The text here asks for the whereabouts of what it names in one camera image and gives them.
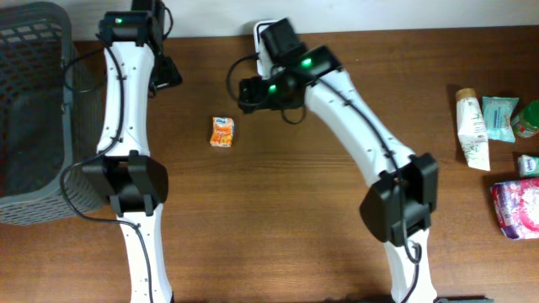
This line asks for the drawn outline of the red purple tissue pack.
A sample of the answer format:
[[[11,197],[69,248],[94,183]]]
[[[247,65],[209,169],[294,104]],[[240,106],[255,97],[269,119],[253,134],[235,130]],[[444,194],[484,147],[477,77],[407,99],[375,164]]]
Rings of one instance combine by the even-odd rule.
[[[538,178],[496,183],[490,189],[502,233],[513,240],[538,238]]]

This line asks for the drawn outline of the teal tissue pack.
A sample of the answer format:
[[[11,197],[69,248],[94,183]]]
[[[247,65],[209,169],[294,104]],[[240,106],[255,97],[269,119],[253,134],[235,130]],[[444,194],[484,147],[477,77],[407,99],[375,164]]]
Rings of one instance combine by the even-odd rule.
[[[522,178],[537,178],[539,175],[539,158],[522,155],[517,160],[519,175]]]

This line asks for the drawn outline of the orange tissue pack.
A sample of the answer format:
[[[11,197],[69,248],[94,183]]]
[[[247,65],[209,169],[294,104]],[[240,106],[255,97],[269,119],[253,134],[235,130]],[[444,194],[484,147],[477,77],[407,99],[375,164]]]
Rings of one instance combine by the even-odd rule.
[[[214,147],[231,147],[235,123],[232,118],[213,117],[210,144]]]

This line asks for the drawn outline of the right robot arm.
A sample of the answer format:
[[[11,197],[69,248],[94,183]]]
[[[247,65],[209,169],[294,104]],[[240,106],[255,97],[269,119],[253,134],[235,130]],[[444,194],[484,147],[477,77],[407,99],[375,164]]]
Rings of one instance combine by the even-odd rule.
[[[349,73],[326,46],[308,49],[289,19],[253,27],[258,76],[239,83],[239,108],[312,112],[353,158],[368,187],[360,217],[384,246],[395,302],[433,302],[427,242],[436,209],[438,172],[376,117]]]

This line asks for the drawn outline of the green wet wipes pack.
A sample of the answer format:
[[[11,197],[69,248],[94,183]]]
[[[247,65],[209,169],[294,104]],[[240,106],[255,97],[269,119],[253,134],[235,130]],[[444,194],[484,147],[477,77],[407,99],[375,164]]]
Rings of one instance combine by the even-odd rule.
[[[490,140],[515,143],[510,119],[518,102],[518,98],[483,96],[483,117]]]

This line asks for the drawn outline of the grey plastic mesh basket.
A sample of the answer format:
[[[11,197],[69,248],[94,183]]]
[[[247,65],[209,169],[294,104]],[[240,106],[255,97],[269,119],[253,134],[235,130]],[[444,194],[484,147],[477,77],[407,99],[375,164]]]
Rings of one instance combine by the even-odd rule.
[[[80,170],[69,165],[92,157],[103,128],[103,104],[78,56],[67,12],[33,2],[1,11],[1,222],[25,226],[82,212],[104,201]]]

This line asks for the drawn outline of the white tube with cork cap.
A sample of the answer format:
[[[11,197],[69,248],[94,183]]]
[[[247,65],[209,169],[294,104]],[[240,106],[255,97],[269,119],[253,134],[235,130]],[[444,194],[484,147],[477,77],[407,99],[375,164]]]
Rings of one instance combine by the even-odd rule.
[[[467,165],[489,171],[488,132],[476,92],[472,88],[456,92],[456,133]]]

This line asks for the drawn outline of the green lid jar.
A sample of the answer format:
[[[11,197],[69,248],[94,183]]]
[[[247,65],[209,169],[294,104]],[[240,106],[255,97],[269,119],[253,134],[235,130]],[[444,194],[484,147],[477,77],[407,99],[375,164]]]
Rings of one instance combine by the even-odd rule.
[[[538,106],[537,100],[532,101],[511,120],[516,135],[529,138],[538,133]]]

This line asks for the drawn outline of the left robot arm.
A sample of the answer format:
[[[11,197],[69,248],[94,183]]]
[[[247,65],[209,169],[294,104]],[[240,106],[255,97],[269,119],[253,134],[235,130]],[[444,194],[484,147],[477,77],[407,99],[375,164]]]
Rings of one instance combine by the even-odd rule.
[[[161,232],[168,172],[151,157],[147,139],[148,99],[182,82],[163,54],[171,28],[172,15],[161,1],[135,1],[99,22],[108,78],[104,126],[97,155],[83,172],[115,213],[111,223],[125,241],[133,302],[174,300]]]

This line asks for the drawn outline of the white barcode scanner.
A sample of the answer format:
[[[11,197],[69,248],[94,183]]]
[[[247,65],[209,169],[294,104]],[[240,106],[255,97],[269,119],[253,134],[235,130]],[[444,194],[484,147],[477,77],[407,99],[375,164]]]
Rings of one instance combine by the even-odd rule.
[[[265,49],[261,34],[274,23],[274,19],[262,20],[257,22],[253,27],[255,51],[258,55],[258,59],[256,61],[257,71],[263,79],[268,79],[270,77],[270,68],[273,66],[273,62]]]

